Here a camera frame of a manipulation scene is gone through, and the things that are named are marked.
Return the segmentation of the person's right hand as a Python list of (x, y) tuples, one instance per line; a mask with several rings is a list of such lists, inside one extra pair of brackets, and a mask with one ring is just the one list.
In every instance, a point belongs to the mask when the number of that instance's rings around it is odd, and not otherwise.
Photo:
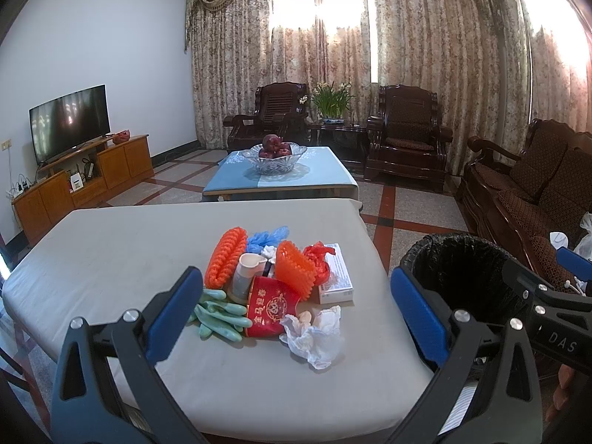
[(553, 394), (553, 407), (555, 410), (562, 410), (572, 394), (573, 382), (576, 371), (562, 364), (558, 372), (558, 386)]

